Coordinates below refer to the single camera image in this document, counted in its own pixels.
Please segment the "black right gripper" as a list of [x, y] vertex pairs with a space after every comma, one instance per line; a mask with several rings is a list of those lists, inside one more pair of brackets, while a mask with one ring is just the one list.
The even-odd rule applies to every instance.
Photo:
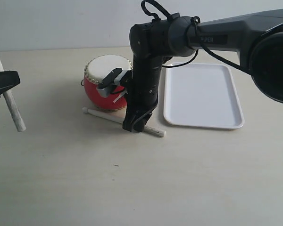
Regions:
[[122, 128], [143, 132], [158, 104], [162, 56], [133, 56], [133, 70]]

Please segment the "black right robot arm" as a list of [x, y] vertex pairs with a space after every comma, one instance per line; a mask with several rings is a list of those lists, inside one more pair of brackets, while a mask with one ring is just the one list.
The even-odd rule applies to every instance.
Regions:
[[257, 88], [283, 104], [283, 9], [201, 22], [197, 16], [169, 15], [135, 24], [129, 32], [133, 52], [128, 81], [124, 130], [142, 132], [158, 104], [162, 65], [172, 57], [188, 57], [198, 49], [211, 56], [232, 51], [239, 63], [225, 63], [249, 74]]

